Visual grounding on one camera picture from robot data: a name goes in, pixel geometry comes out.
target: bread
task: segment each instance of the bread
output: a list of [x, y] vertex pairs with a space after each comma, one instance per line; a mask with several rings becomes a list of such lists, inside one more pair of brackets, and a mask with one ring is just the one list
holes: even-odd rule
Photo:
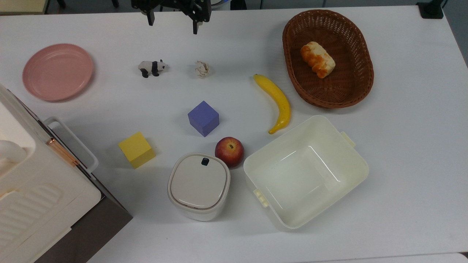
[[300, 49], [302, 59], [312, 67], [321, 79], [325, 78], [335, 68], [335, 61], [317, 42], [309, 42]]

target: purple block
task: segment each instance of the purple block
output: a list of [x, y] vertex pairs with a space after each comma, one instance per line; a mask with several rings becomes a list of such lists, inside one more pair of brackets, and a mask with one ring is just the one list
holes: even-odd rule
[[219, 114], [205, 101], [202, 101], [191, 112], [189, 121], [199, 133], [206, 137], [219, 125]]

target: yellow cube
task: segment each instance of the yellow cube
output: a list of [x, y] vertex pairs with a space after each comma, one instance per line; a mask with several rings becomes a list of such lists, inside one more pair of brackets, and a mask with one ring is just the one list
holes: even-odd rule
[[118, 146], [135, 169], [156, 156], [140, 131], [121, 141]]

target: red apple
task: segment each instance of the red apple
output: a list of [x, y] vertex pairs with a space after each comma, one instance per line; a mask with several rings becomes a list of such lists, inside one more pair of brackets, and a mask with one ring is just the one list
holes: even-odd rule
[[225, 162], [227, 167], [233, 168], [244, 159], [244, 146], [236, 138], [222, 138], [214, 149], [214, 156]]

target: table surface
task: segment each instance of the table surface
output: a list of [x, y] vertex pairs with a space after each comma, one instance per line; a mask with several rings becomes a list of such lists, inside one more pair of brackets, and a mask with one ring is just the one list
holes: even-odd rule
[[328, 261], [327, 263], [466, 263], [468, 259], [460, 253], [393, 256], [383, 258], [350, 259]]
[[[182, 13], [0, 17], [0, 83], [36, 114], [61, 118], [100, 160], [97, 177], [134, 219], [90, 262], [310, 262], [468, 250], [468, 69], [447, 20], [424, 20], [417, 7], [330, 8], [362, 31], [374, 66], [359, 104], [324, 110], [300, 99], [281, 42], [303, 9], [213, 11], [192, 34]], [[95, 72], [79, 96], [41, 101], [22, 84], [38, 50], [72, 43], [89, 52]], [[169, 70], [141, 77], [143, 60]], [[212, 74], [194, 76], [197, 60]], [[253, 81], [263, 74], [292, 107], [289, 126], [267, 131], [278, 110]], [[220, 115], [207, 137], [187, 113], [205, 100]], [[370, 167], [364, 182], [293, 233], [278, 231], [245, 185], [242, 166], [222, 214], [211, 222], [184, 217], [167, 182], [184, 154], [214, 154], [233, 136], [249, 156], [313, 115], [324, 115], [357, 144]], [[132, 169], [117, 144], [141, 131], [156, 157]]]

